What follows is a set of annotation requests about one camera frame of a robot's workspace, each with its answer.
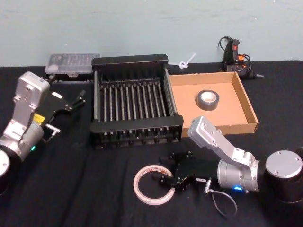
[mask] blue led light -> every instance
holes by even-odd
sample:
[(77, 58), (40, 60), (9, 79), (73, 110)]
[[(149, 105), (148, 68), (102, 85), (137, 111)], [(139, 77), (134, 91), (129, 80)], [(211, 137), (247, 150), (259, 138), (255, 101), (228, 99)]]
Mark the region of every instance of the blue led light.
[(239, 187), (239, 186), (234, 186), (233, 189), (237, 190), (237, 191), (243, 191), (243, 189), (241, 187)]

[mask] black dish rack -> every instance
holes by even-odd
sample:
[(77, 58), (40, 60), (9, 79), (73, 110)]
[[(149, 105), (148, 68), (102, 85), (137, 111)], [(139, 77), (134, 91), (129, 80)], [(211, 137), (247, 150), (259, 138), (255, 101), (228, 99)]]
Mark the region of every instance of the black dish rack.
[(95, 148), (181, 140), (164, 54), (94, 58)]

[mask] clear plastic case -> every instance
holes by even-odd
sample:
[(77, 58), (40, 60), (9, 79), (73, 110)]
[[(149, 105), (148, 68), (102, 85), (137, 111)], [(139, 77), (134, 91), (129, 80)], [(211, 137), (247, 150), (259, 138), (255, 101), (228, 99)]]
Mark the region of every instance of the clear plastic case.
[(45, 68), (47, 74), (67, 74), (77, 77), (79, 74), (92, 73), (91, 60), (100, 57), (99, 53), (55, 53)]

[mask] silver duct tape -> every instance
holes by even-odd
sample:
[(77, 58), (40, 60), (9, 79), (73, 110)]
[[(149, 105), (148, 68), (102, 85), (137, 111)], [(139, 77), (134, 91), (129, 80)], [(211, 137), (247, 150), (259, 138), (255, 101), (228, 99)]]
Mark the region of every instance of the silver duct tape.
[(219, 95), (212, 90), (200, 91), (196, 103), (202, 109), (206, 111), (211, 111), (217, 108), (219, 103)]

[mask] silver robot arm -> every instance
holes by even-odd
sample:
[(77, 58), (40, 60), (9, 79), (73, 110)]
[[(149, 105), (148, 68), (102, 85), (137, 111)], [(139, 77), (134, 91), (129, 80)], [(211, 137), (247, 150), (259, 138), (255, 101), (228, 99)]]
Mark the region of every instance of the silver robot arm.
[(46, 98), (49, 86), (32, 72), (18, 79), (13, 117), (0, 137), (0, 194), (7, 188), (11, 169), (20, 164), (43, 137), (44, 131), (33, 117)]
[(189, 137), (200, 147), (210, 147), (220, 158), (217, 180), (222, 188), (246, 191), (272, 190), (277, 198), (293, 203), (303, 199), (303, 149), (281, 150), (260, 162), (234, 147), (205, 117), (195, 118)]
[(259, 161), (250, 152), (234, 147), (206, 117), (195, 118), (188, 135), (199, 147), (209, 147), (221, 158), (217, 168), (220, 187), (259, 191)]

